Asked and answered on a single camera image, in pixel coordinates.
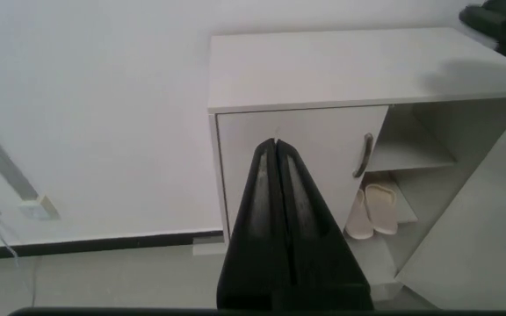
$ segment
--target floor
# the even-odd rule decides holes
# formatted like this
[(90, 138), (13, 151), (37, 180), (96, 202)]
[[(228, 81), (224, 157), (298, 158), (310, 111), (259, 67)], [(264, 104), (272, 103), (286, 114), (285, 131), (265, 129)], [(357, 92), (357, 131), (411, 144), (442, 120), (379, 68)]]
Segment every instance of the floor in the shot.
[[(35, 284), (35, 306), (216, 308), (224, 260), (212, 245), (140, 248), (0, 259), (0, 315), (31, 304), (23, 284)], [(409, 290), (377, 309), (428, 309)]]

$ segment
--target white cabinet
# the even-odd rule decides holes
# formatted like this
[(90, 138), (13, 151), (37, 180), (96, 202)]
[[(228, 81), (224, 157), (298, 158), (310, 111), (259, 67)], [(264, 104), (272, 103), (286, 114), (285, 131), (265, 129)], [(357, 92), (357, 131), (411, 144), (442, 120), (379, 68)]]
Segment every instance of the white cabinet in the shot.
[[(447, 28), (213, 37), (210, 114), (225, 238), (257, 145), (298, 149), (336, 222), (360, 185), (399, 229), (347, 242), (375, 300), (506, 309), (506, 58)], [(364, 137), (375, 145), (353, 177)]]
[(253, 152), (269, 138), (286, 140), (298, 150), (336, 223), (344, 226), (362, 180), (352, 173), (361, 163), (365, 135), (378, 136), (386, 112), (387, 105), (380, 105), (218, 116), (229, 232)]

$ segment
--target shelf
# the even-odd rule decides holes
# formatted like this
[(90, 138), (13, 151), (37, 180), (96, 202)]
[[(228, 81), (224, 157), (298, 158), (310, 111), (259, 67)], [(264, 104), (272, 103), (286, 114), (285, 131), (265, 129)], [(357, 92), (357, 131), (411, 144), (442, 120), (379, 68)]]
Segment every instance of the shelf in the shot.
[(438, 168), (454, 158), (410, 113), (388, 113), (366, 171)]
[(400, 187), (392, 179), (388, 172), (375, 172), (365, 174), (364, 183), (376, 183), (395, 192), (395, 211), (397, 212), (398, 223), (414, 223), (418, 217), (405, 199)]
[(372, 238), (356, 241), (347, 237), (347, 244), (370, 284), (373, 301), (394, 298), (402, 284), (395, 280), (397, 268), (387, 244), (377, 233)]

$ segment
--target white wall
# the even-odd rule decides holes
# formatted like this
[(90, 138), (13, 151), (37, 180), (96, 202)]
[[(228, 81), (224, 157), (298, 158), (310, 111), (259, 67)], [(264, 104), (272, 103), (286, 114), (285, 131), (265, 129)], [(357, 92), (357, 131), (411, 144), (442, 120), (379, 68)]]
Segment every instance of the white wall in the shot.
[(214, 34), (458, 26), (465, 0), (0, 1), (0, 142), (61, 214), (37, 243), (221, 229), (208, 135)]

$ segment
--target slipper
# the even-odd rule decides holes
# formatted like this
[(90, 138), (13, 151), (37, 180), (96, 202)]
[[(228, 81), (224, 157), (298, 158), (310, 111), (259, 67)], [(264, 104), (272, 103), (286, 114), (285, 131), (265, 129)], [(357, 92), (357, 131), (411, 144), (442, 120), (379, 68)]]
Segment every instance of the slipper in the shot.
[(357, 192), (344, 230), (350, 237), (357, 240), (368, 239), (374, 235), (374, 228), (366, 212), (365, 193), (361, 189)]
[(395, 192), (378, 184), (368, 184), (365, 189), (368, 219), (378, 233), (397, 233)]

